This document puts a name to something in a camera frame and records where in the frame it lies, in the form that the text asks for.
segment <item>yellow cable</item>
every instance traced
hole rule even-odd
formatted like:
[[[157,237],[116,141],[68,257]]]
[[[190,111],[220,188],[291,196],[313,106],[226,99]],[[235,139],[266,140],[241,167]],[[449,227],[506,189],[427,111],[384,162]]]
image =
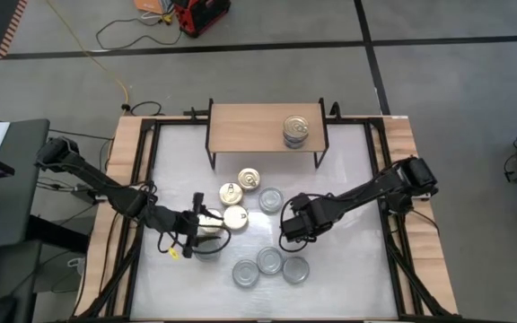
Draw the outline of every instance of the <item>yellow cable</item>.
[[[123,82],[121,82],[113,72],[111,72],[109,69],[107,69],[107,67],[105,67],[101,63],[99,63],[99,61],[97,59],[95,59],[95,57],[92,57],[89,54],[87,49],[85,49],[83,47],[83,44],[81,43],[81,41],[77,38],[77,36],[75,36],[75,33],[73,32],[73,29],[71,29],[71,26],[69,26],[69,24],[65,21],[65,19],[63,19],[63,16],[61,15],[61,13],[59,13],[57,8],[51,3],[51,1],[49,1],[49,0],[45,0],[45,1],[47,1],[47,4],[49,4],[49,6],[51,7],[51,10],[53,10],[53,12],[55,12],[57,17],[59,17],[61,22],[63,22],[63,24],[67,27],[67,29],[69,30],[69,33],[71,34],[71,36],[73,36],[73,38],[77,42],[77,45],[79,45],[79,48],[81,49],[81,51],[88,58],[90,58],[95,64],[97,64],[103,71],[105,71],[105,73],[107,73],[115,82],[117,82],[118,86],[120,86],[121,89],[123,90],[123,92],[125,93],[125,104],[129,104],[129,92],[127,91],[127,87],[125,86],[125,84],[123,84]]]

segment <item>concrete floor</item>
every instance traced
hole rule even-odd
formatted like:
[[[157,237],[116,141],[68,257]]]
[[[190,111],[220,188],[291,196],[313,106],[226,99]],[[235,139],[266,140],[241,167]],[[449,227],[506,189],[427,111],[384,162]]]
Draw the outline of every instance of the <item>concrete floor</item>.
[[[373,39],[517,35],[517,2],[508,0],[363,3]],[[139,15],[128,0],[55,4],[89,49],[99,48],[94,34],[103,24]],[[130,24],[101,39],[117,46],[144,32]],[[160,25],[148,32],[173,39],[177,31]],[[351,0],[234,0],[231,12],[208,33],[182,38],[175,46],[361,39]],[[145,41],[134,48],[141,47],[154,44]],[[10,53],[76,50],[45,1],[29,1]],[[517,42],[375,51],[391,113],[410,116],[418,151],[440,181],[434,214],[460,313],[517,321],[517,184],[506,183],[502,171],[517,136]],[[169,115],[191,106],[204,109],[209,97],[217,102],[324,97],[339,101],[348,114],[380,114],[364,48],[100,60],[128,85],[132,102],[157,100]],[[88,58],[0,61],[0,119],[49,118],[56,129],[111,136],[121,103],[118,86]],[[97,165],[102,141],[75,139],[82,155]],[[33,213],[58,221],[83,208],[67,194],[38,191]],[[89,231],[92,215],[76,223],[81,231]],[[51,282],[55,272],[65,272],[63,264],[42,280]],[[76,286],[76,279],[69,285]],[[40,293],[34,321],[64,319],[73,301],[68,293]]]

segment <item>gold can lid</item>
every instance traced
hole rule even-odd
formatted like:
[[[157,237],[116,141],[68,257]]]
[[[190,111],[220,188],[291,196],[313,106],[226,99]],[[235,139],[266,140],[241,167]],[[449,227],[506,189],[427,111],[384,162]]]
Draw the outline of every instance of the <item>gold can lid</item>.
[[[242,188],[236,183],[226,183],[219,189],[219,198],[224,205],[236,205],[242,200]]]
[[[257,170],[244,169],[239,172],[239,184],[245,190],[252,190],[259,186],[260,175]]]
[[[283,129],[292,138],[304,138],[309,135],[309,122],[301,116],[290,116],[285,120]]]

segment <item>wooden shelf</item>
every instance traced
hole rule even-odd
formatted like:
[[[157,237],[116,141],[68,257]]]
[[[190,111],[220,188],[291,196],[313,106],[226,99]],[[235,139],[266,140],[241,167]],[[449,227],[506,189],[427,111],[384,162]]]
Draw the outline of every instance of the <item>wooden shelf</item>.
[[[210,111],[210,153],[322,153],[327,149],[320,103],[212,104]],[[309,136],[299,149],[286,147],[283,138],[283,123],[293,115],[309,122]]]

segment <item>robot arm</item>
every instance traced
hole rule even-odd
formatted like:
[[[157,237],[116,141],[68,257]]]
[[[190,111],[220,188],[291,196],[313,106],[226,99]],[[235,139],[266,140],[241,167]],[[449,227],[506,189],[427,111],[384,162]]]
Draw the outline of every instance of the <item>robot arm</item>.
[[[100,195],[108,198],[115,211],[138,222],[144,222],[149,228],[160,233],[178,233],[187,236],[182,255],[191,258],[193,247],[203,240],[216,239],[216,237],[197,237],[198,215],[206,214],[203,203],[203,194],[195,193],[193,196],[193,209],[189,211],[172,211],[165,206],[155,205],[155,196],[145,185],[142,189],[130,186],[121,186],[115,180],[103,174],[89,164],[79,154],[77,144],[65,137],[51,139],[37,154],[37,166],[42,170],[54,172],[67,171],[75,175],[95,189]]]
[[[289,242],[314,242],[343,215],[361,205],[385,196],[391,210],[407,213],[412,208],[412,196],[434,195],[436,178],[421,158],[410,157],[396,161],[363,185],[339,196],[327,194],[310,199],[308,194],[291,198],[294,217],[282,222],[281,231]]]

